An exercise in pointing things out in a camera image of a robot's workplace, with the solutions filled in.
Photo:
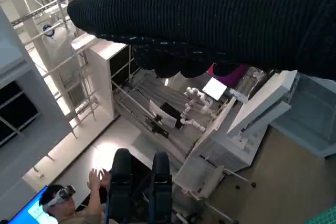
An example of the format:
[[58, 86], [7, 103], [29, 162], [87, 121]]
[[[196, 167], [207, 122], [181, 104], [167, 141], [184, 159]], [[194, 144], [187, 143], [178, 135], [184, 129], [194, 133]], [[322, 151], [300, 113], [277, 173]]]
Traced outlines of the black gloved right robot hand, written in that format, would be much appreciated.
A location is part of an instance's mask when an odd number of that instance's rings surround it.
[[72, 0], [67, 11], [161, 78], [246, 65], [335, 79], [335, 0]]

